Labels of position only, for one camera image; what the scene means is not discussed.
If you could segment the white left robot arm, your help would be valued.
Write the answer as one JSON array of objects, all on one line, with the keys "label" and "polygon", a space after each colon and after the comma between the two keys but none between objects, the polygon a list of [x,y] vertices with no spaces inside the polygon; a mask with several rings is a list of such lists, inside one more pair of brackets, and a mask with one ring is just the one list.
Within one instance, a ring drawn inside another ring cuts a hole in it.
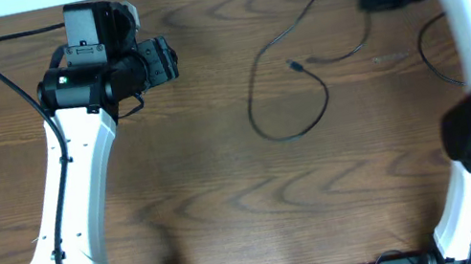
[{"label": "white left robot arm", "polygon": [[103,58],[99,49],[68,48],[68,65],[52,65],[38,84],[48,158],[30,264],[109,264],[106,172],[121,119],[118,105],[179,75],[176,52],[162,36],[132,43],[116,56]]}]

